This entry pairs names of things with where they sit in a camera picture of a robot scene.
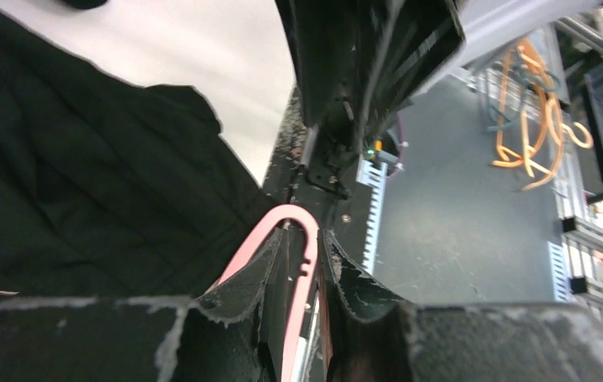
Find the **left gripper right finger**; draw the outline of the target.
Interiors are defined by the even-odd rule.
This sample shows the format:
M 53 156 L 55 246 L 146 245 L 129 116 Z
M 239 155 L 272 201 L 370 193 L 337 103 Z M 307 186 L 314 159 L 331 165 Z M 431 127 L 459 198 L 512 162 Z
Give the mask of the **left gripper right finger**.
M 423 306 L 320 233 L 328 381 L 603 381 L 603 324 L 570 303 Z

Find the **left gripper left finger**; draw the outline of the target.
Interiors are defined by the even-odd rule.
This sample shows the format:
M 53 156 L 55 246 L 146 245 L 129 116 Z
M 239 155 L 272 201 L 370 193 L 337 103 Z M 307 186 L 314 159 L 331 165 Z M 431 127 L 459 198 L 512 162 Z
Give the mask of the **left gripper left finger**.
M 200 298 L 0 302 L 0 381 L 272 381 L 259 344 L 264 283 L 282 232 Z

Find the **pink hanger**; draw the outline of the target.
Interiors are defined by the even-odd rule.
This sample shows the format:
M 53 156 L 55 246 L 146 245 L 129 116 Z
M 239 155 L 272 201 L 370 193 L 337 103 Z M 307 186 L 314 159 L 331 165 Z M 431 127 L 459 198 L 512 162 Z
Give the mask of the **pink hanger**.
M 299 255 L 298 265 L 293 271 L 288 271 L 286 278 L 293 283 L 291 299 L 286 304 L 285 333 L 280 356 L 280 381 L 296 381 L 301 372 L 302 363 L 297 353 L 307 341 L 301 341 L 301 332 L 305 320 L 305 306 L 313 286 L 314 273 L 318 257 L 319 225 L 316 219 L 304 208 L 298 205 L 279 205 L 272 208 L 252 229 L 240 245 L 224 272 L 216 282 L 219 286 L 232 279 L 249 264 L 255 251 L 261 244 L 268 244 L 268 234 L 284 221 L 291 220 L 305 234 L 305 247 Z

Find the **black garment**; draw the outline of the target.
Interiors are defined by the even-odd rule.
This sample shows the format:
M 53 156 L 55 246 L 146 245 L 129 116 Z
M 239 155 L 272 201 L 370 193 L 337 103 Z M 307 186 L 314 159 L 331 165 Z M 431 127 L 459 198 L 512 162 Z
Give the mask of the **black garment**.
M 274 206 L 220 132 L 0 12 L 0 298 L 202 294 Z

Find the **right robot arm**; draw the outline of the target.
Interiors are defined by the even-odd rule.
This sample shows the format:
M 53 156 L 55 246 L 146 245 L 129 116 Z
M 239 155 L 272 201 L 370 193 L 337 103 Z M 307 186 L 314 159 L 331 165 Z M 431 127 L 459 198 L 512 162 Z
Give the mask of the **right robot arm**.
M 277 1 L 301 117 L 346 146 L 381 138 L 461 50 L 459 1 Z

